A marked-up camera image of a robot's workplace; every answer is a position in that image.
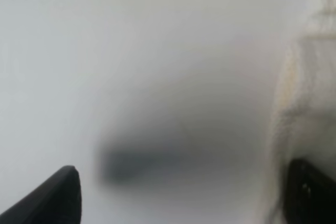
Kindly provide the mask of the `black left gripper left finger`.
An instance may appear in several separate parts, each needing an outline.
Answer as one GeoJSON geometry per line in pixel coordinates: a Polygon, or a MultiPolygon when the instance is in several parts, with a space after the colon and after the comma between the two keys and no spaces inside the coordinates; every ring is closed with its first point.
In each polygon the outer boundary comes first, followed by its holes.
{"type": "Polygon", "coordinates": [[[1,214],[1,223],[81,223],[79,173],[64,166],[1,214]]]}

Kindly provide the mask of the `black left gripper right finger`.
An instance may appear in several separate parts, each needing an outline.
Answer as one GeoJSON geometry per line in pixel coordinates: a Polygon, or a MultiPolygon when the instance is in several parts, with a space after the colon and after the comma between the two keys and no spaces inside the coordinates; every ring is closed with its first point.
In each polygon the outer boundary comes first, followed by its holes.
{"type": "Polygon", "coordinates": [[[284,217],[286,223],[335,223],[335,181],[304,159],[291,161],[284,217]]]}

